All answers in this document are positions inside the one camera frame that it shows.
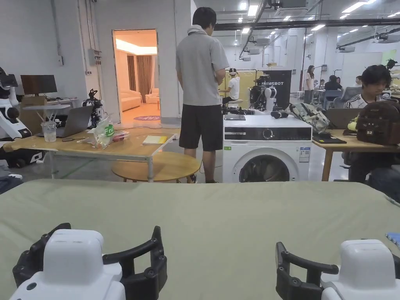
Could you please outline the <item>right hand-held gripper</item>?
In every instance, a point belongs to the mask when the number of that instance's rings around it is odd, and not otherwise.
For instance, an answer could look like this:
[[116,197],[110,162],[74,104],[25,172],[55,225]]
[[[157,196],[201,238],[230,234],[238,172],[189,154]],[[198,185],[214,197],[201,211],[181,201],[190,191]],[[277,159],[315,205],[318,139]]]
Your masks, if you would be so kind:
[[[340,246],[341,265],[303,259],[287,251],[279,241],[275,246],[276,292],[283,300],[398,300],[400,280],[395,260],[380,240],[344,241]],[[306,281],[290,275],[290,266],[307,270]]]

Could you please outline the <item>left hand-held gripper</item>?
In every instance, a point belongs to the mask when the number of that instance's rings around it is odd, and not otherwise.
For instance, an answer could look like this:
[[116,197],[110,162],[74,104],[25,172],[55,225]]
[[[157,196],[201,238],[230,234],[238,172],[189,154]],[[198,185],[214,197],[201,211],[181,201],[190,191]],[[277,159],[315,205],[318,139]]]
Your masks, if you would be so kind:
[[[161,228],[134,248],[102,253],[94,230],[61,223],[21,253],[12,273],[12,300],[157,300],[167,281]],[[150,266],[135,273],[134,260],[150,254]]]

